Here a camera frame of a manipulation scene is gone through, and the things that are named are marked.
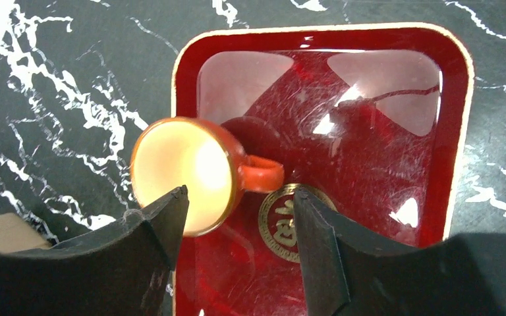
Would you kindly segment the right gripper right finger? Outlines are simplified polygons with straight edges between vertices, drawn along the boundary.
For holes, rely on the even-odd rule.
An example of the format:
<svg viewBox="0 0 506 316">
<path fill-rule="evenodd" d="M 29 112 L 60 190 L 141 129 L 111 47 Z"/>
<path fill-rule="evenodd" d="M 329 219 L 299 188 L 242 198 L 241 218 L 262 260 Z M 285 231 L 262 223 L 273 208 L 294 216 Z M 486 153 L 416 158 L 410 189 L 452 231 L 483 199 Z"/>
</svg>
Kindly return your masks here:
<svg viewBox="0 0 506 316">
<path fill-rule="evenodd" d="M 415 248 L 293 198 L 309 315 L 506 315 L 506 234 L 462 233 Z"/>
</svg>

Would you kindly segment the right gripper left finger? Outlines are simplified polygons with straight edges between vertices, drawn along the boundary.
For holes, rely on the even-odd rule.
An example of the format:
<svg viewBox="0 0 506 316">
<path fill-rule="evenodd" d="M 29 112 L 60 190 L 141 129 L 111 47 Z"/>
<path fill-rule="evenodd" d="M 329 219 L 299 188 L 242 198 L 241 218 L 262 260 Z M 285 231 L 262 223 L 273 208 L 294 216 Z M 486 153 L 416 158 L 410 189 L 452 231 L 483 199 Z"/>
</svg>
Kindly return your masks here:
<svg viewBox="0 0 506 316">
<path fill-rule="evenodd" d="M 188 206 L 179 186 L 52 248 L 0 253 L 0 315 L 161 315 Z"/>
</svg>

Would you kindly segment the small orange cup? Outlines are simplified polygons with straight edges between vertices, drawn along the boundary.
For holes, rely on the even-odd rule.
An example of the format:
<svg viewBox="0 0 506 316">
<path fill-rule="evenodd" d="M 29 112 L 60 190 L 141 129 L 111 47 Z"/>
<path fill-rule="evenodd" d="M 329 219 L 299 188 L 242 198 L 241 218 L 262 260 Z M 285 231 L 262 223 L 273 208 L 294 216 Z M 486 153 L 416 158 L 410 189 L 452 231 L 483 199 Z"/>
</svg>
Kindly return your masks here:
<svg viewBox="0 0 506 316">
<path fill-rule="evenodd" d="M 132 151 L 130 178 L 145 207 L 176 186 L 188 189 L 185 237 L 221 225 L 245 192 L 282 187 L 285 169 L 277 161 L 249 155 L 224 127 L 199 118 L 163 118 L 150 124 Z"/>
</svg>

